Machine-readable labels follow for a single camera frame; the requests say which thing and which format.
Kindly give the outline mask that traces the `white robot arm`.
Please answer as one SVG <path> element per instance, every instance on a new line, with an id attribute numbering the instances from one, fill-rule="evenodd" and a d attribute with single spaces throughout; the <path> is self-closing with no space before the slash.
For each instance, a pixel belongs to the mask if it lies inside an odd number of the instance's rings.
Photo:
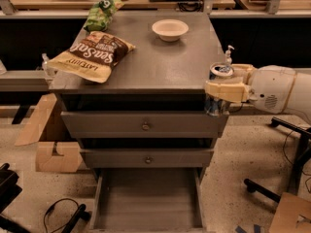
<path id="1" fill-rule="evenodd" d="M 217 117 L 225 103 L 252 104 L 272 114 L 292 114 L 311 123 L 311 75 L 289 67 L 251 64 L 223 64 L 210 68 L 212 78 L 205 84 L 208 112 Z"/>

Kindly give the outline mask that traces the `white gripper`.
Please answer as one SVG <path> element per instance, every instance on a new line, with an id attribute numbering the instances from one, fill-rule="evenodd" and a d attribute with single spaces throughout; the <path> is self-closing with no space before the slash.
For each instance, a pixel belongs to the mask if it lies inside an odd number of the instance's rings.
<path id="1" fill-rule="evenodd" d="M 269 65 L 256 70 L 252 64 L 233 64 L 232 68 L 233 77 L 241 78 L 243 83 L 208 82 L 205 93 L 232 103 L 246 102 L 249 98 L 257 109 L 272 114 L 280 114 L 284 110 L 294 83 L 294 69 Z"/>

